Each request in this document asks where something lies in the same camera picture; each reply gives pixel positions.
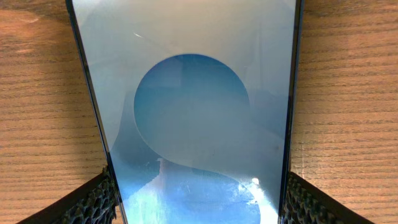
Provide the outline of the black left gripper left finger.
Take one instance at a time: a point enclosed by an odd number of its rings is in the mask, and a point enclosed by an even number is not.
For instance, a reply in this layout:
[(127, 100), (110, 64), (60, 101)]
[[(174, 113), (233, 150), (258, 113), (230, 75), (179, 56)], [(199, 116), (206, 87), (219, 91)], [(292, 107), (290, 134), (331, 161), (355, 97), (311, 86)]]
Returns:
[(117, 206), (116, 186), (104, 167), (87, 183), (18, 224), (112, 224)]

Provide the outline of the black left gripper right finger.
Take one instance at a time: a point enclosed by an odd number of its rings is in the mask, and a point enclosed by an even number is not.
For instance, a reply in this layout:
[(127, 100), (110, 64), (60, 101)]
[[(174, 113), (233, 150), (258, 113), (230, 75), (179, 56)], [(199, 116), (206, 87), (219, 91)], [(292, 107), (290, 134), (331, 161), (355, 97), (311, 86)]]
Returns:
[(289, 172), (281, 224), (373, 224), (305, 179)]

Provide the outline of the blue Samsung Galaxy smartphone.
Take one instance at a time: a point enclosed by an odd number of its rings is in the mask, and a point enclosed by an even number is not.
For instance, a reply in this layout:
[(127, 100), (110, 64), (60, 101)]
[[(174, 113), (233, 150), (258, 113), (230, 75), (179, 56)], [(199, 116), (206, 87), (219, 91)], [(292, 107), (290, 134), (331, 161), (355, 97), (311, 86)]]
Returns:
[(124, 223), (279, 223), (303, 2), (66, 3)]

